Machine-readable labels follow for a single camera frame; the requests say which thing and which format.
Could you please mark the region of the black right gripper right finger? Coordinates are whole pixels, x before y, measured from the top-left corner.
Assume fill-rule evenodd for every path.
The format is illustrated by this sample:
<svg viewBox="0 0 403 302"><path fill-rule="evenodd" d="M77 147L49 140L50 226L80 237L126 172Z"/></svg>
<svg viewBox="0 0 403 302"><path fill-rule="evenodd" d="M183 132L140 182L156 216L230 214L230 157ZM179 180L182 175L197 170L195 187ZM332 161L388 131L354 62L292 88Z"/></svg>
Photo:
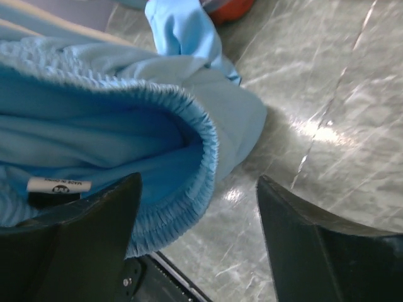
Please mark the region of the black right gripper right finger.
<svg viewBox="0 0 403 302"><path fill-rule="evenodd" d="M402 234L349 221L268 176L257 200L278 301L401 301Z"/></svg>

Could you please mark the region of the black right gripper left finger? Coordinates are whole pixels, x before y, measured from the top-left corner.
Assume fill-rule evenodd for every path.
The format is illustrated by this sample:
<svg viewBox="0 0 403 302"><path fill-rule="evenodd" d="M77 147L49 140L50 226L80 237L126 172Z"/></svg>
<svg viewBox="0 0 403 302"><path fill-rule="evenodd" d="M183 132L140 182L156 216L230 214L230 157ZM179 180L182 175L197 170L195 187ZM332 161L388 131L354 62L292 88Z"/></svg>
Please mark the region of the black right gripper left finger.
<svg viewBox="0 0 403 302"><path fill-rule="evenodd" d="M134 173L96 194L1 229L2 301L113 301L142 179Z"/></svg>

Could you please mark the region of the light blue shorts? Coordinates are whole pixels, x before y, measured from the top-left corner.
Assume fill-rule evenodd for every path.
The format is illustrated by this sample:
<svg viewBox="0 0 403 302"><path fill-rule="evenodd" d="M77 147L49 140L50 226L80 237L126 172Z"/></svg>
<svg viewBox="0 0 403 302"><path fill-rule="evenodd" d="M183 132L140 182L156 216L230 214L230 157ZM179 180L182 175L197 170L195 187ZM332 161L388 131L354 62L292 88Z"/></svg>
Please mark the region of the light blue shorts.
<svg viewBox="0 0 403 302"><path fill-rule="evenodd" d="M22 1L1 2L1 225L39 211L27 185L89 196L138 172L127 256L175 241L254 148L267 110L240 86L198 1L147 5L157 52Z"/></svg>

